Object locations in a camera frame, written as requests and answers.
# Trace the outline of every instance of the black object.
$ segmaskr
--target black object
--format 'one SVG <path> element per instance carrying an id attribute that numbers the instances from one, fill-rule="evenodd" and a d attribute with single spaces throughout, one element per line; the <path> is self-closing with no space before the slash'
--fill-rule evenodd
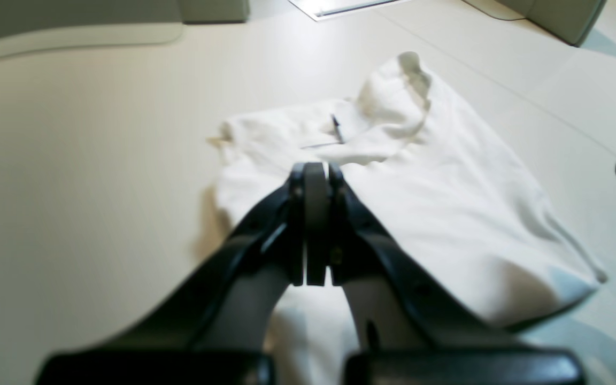
<path id="1" fill-rule="evenodd" d="M 326 177 L 317 163 L 296 164 L 146 319 L 51 358 L 37 384 L 271 385 L 261 346 L 272 309 L 304 271 L 307 284 L 324 285 L 327 266 L 363 349 L 347 361 L 346 385 L 584 383 L 568 351 L 531 348 L 472 315 L 400 249 L 338 166 Z"/>

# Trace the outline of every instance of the white cloth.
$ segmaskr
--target white cloth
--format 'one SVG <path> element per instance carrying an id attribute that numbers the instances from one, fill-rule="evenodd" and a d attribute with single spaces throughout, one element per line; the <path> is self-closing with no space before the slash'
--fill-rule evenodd
<path id="1" fill-rule="evenodd" d="M 232 225 L 294 163 L 335 161 L 403 250 L 491 324 L 550 314 L 606 280 L 515 153 L 415 53 L 372 73 L 354 101 L 245 114 L 222 131 L 216 199 Z M 308 348 L 303 341 L 275 352 L 296 358 L 284 377 L 338 383 L 347 350 L 357 348 L 344 297 L 335 288 L 290 288 L 276 312 L 270 349 L 287 345 L 273 337 L 295 338 L 277 336 L 278 322 L 285 334 L 303 332 L 297 343 L 308 340 Z"/>

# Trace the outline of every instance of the white table surface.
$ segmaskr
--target white table surface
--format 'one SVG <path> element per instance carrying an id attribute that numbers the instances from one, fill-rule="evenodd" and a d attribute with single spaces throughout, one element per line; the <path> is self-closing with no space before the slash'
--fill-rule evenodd
<path id="1" fill-rule="evenodd" d="M 616 384 L 616 0 L 580 49 L 460 0 L 322 22 L 254 0 L 247 24 L 170 44 L 0 59 L 0 384 L 128 326 L 215 248 L 206 139 L 224 117 L 352 96 L 403 51 L 475 106 L 608 266 L 592 299 L 525 335 Z"/>

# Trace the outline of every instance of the white countertop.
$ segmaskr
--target white countertop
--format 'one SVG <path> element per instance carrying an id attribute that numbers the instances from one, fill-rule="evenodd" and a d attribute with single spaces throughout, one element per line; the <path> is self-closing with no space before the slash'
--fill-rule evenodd
<path id="1" fill-rule="evenodd" d="M 0 59 L 0 384 L 136 321 L 215 248 L 206 139 L 222 119 L 354 95 L 403 51 L 475 106 L 608 266 L 592 299 L 526 336 L 616 384 L 616 0 L 580 49 L 460 0 L 321 22 L 255 0 L 247 24 L 169 44 Z"/>

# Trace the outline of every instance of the white towel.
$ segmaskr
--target white towel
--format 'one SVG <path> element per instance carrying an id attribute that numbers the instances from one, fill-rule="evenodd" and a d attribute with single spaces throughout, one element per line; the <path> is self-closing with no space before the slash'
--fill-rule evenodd
<path id="1" fill-rule="evenodd" d="M 403 250 L 491 324 L 550 314 L 606 280 L 515 153 L 415 53 L 372 73 L 354 101 L 231 117 L 222 133 L 216 200 L 232 225 L 294 163 L 335 161 Z M 267 340 L 281 380 L 338 383 L 357 348 L 349 317 L 336 288 L 289 288 Z"/>

